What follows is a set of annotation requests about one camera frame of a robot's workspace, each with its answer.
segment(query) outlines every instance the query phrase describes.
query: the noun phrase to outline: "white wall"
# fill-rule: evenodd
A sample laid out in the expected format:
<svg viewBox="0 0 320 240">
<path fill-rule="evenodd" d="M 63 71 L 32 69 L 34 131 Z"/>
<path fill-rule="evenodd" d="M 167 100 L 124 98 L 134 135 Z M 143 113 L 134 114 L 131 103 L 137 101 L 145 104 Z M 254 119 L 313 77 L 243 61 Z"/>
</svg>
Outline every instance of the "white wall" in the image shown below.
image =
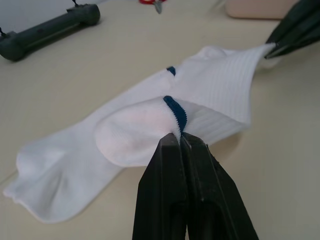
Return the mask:
<svg viewBox="0 0 320 240">
<path fill-rule="evenodd" d="M 77 0 L 78 4 L 100 3 L 104 0 Z M 0 27 L 16 33 L 66 13 L 74 6 L 72 0 L 0 0 Z"/>
</svg>

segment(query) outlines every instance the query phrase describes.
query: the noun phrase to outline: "table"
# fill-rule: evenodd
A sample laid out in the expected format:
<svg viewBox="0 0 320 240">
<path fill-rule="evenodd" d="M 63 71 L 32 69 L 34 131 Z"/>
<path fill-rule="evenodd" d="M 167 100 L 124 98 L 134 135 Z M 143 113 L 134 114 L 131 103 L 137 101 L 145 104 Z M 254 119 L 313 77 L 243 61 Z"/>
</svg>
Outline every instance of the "table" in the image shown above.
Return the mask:
<svg viewBox="0 0 320 240">
<path fill-rule="evenodd" d="M 163 12 L 134 0 L 99 5 L 101 22 L 19 62 L 0 58 L 0 191 L 25 143 L 64 129 L 147 76 L 206 45 L 262 44 L 276 21 L 232 19 L 214 0 L 169 0 Z M 320 45 L 260 70 L 252 126 L 210 147 L 236 182 L 261 240 L 320 235 Z M 120 174 L 82 213 L 38 222 L 0 196 L 2 240 L 129 240 L 143 167 Z"/>
</svg>

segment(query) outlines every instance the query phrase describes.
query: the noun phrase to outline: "white sock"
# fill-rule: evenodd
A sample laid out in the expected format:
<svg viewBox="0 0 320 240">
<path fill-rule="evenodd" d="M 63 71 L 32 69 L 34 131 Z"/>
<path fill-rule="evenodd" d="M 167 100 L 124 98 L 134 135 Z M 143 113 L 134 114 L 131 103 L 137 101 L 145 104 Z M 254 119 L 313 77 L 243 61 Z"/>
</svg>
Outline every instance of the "white sock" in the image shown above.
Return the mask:
<svg viewBox="0 0 320 240">
<path fill-rule="evenodd" d="M 166 95 L 186 112 L 184 131 L 208 144 L 248 127 L 251 80 L 270 48 L 209 46 L 177 67 L 175 77 L 167 70 L 156 73 L 83 121 L 23 147 L 18 178 L 4 194 L 44 223 L 73 217 L 120 166 L 147 165 L 161 137 L 173 132 L 179 138 L 181 118 L 168 107 Z"/>
</svg>

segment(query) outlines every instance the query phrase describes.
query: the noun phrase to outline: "beige table surface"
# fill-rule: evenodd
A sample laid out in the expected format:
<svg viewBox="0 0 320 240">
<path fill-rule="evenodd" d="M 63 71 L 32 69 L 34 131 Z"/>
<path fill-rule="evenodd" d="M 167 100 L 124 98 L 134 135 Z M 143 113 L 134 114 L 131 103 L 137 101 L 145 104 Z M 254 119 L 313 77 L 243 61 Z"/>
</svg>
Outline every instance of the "beige table surface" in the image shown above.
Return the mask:
<svg viewBox="0 0 320 240">
<path fill-rule="evenodd" d="M 169 0 L 158 15 L 134 0 L 100 6 L 102 20 L 11 63 L 0 58 L 0 190 L 25 143 L 76 123 L 152 73 L 206 45 L 262 44 L 275 21 L 228 18 L 214 0 Z M 252 127 L 212 146 L 236 182 L 261 240 L 320 238 L 320 45 L 257 72 Z M 1 240 L 129 240 L 144 168 L 117 177 L 81 214 L 38 222 L 0 195 Z"/>
</svg>

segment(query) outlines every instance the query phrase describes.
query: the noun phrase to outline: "pink object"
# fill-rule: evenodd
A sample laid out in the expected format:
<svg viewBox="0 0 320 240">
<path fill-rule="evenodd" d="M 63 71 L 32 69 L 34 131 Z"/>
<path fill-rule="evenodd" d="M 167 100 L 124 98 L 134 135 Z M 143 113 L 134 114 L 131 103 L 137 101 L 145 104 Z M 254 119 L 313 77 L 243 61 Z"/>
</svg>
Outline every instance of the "pink object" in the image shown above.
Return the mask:
<svg viewBox="0 0 320 240">
<path fill-rule="evenodd" d="M 298 0 L 226 0 L 225 9 L 233 18 L 282 19 Z"/>
</svg>

